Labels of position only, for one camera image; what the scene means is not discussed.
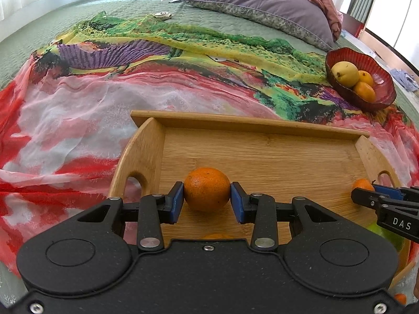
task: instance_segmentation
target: bamboo tray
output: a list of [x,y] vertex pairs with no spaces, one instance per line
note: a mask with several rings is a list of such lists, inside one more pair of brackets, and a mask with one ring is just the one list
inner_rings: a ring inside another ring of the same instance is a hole
[[[109,197],[124,197],[128,177],[140,182],[143,195],[167,193],[190,171],[210,166],[231,182],[240,182],[247,193],[266,193],[277,202],[304,196],[366,226],[376,215],[352,202],[353,182],[386,173],[393,186],[401,186],[363,131],[202,113],[132,111],[131,117],[139,129],[118,163]],[[173,238],[200,239],[214,233],[249,240],[252,226],[236,222],[230,203],[215,213],[192,211],[184,203],[177,224],[163,224],[162,230],[167,245]],[[288,224],[278,223],[278,231],[279,242],[288,243]],[[406,241],[399,271],[406,266],[409,248]]]

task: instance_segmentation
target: purple pillow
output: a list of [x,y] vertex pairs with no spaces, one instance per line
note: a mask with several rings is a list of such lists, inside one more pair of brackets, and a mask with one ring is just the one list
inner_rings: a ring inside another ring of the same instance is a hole
[[321,9],[308,0],[181,0],[194,7],[249,19],[298,37],[324,51],[332,32]]

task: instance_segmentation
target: bed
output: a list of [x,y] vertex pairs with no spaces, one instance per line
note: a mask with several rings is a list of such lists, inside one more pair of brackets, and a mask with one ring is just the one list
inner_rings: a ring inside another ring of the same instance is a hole
[[[197,25],[232,35],[243,34],[248,37],[262,37],[268,41],[278,38],[284,39],[301,53],[325,55],[322,50],[279,30],[224,13],[194,8],[183,3],[169,4],[160,0],[88,0],[50,12],[0,43],[0,62],[2,62],[0,66],[0,89],[4,89],[12,81],[19,68],[28,59],[29,53],[41,48],[70,26],[81,20],[89,20],[102,11],[106,11],[106,15],[117,16],[122,19],[138,18],[146,14],[164,11],[173,15],[172,19],[167,21],[169,23]],[[336,42],[336,47],[356,49],[343,36]],[[403,93],[398,93],[396,102],[410,118],[417,119],[417,112],[412,109]],[[20,211],[19,216],[23,219],[28,215],[25,213],[24,207],[18,209],[18,211]],[[417,268],[410,272],[394,288],[393,292],[397,293],[403,290],[411,294],[416,272]],[[25,291],[22,281],[8,267],[0,263],[1,301],[6,305],[11,305]],[[408,298],[408,301],[413,301],[412,296]]]

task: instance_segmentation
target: bowl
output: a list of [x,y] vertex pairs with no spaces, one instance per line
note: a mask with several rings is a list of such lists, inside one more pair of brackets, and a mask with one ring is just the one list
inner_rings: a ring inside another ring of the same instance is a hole
[[[347,88],[335,79],[332,67],[339,61],[352,62],[360,71],[366,71],[374,79],[374,92],[376,93],[375,102],[363,100],[350,88]],[[390,106],[396,97],[396,91],[391,75],[369,55],[358,53],[350,48],[344,47],[330,51],[326,55],[326,74],[327,80],[332,87],[350,104],[360,108],[364,112],[375,112]]]

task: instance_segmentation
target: green apple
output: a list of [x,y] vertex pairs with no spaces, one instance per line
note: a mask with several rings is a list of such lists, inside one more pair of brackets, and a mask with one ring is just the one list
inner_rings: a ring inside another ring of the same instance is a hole
[[370,224],[367,227],[367,229],[370,232],[373,232],[381,237],[384,237],[388,241],[390,241],[398,253],[402,250],[403,245],[404,245],[404,238],[402,236],[399,236],[398,234],[395,234],[387,229],[384,229],[378,226],[376,223]]

